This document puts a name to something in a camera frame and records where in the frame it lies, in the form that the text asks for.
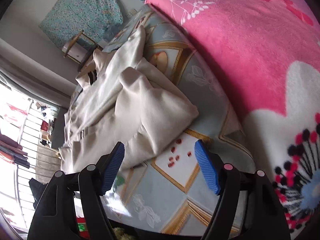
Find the curtain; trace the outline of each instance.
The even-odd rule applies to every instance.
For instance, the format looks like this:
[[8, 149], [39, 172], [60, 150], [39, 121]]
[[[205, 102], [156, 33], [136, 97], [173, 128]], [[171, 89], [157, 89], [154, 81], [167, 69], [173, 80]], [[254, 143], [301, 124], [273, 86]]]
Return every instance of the curtain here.
[[47, 106], [68, 109], [70, 96], [49, 86], [0, 55], [0, 80]]
[[81, 30], [99, 42], [109, 27], [122, 23], [117, 0], [58, 0], [39, 27], [61, 49]]

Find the bed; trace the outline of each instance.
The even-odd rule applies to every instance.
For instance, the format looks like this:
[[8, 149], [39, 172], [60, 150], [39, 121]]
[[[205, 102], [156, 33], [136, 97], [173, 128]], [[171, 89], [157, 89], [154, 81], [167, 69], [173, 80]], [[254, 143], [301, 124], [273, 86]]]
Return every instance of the bed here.
[[[219, 82], [192, 44], [154, 8], [145, 5], [104, 52], [121, 47], [141, 25], [147, 35], [143, 56], [197, 106], [199, 117], [180, 136], [172, 138], [158, 157], [120, 171], [113, 188], [103, 196], [103, 206], [108, 218], [132, 227], [202, 236], [218, 196], [204, 181], [194, 156], [194, 143], [202, 139], [225, 163], [241, 171], [253, 173], [255, 164]], [[76, 96], [72, 101], [77, 104]], [[239, 233], [245, 203], [246, 192], [241, 192], [231, 236]]]
[[[218, 198], [192, 158], [200, 138], [225, 163], [266, 171], [295, 237], [320, 199], [320, 26], [311, 10], [304, 0], [146, 3], [104, 52], [142, 25], [143, 56], [199, 117], [161, 155], [119, 172], [103, 197], [106, 214], [148, 231], [201, 236]], [[173, 153], [184, 165], [169, 165]], [[230, 236], [239, 234], [245, 203], [243, 192]]]
[[320, 201], [320, 25], [304, 0], [146, 0], [191, 41], [233, 105], [292, 237]]

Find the electrical outlet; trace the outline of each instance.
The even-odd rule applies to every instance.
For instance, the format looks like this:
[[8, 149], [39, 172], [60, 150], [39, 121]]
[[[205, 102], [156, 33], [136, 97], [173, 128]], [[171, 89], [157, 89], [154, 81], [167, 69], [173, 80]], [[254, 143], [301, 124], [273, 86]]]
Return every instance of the electrical outlet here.
[[127, 12], [127, 14], [125, 15], [128, 19], [130, 19], [132, 17], [132, 14], [130, 12]]

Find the fleece blanket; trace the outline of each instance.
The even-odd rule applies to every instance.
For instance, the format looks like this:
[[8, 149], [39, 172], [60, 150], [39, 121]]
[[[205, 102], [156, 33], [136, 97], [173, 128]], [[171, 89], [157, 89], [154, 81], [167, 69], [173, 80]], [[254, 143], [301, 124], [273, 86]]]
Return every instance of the fleece blanket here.
[[227, 93], [292, 237], [320, 200], [320, 26], [304, 0], [146, 0]]

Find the blue gripper pad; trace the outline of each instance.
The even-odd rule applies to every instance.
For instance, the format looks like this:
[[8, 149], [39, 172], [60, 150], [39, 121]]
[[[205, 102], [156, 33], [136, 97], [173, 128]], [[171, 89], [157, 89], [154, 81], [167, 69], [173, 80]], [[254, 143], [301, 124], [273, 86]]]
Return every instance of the blue gripper pad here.
[[121, 166], [121, 163], [124, 158], [124, 144], [119, 143], [118, 147], [114, 149], [116, 152], [113, 154], [112, 159], [104, 171], [103, 174], [103, 182], [101, 186], [101, 194], [104, 195], [108, 190], [111, 189], [113, 182], [116, 179], [117, 173], [119, 171], [119, 168]]
[[219, 194], [221, 188], [217, 170], [208, 158], [207, 149], [200, 140], [195, 143], [195, 155], [209, 189], [216, 195]]

